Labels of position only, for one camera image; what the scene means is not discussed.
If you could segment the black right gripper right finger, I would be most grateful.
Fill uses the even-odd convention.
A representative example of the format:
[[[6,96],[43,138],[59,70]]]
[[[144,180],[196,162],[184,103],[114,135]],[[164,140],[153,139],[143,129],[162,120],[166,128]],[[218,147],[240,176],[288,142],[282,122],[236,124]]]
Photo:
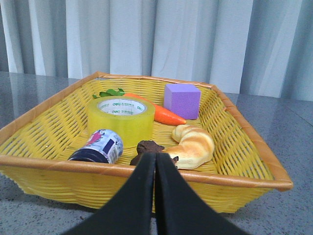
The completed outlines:
[[[211,209],[187,184],[168,154],[156,154],[155,210],[159,235],[246,235]]]

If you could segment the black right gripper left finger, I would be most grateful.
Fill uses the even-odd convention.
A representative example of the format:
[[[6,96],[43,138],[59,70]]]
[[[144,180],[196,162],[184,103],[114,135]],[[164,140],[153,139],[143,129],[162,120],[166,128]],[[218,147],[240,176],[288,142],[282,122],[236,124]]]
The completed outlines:
[[[142,156],[122,188],[91,217],[65,235],[148,235],[156,154]]]

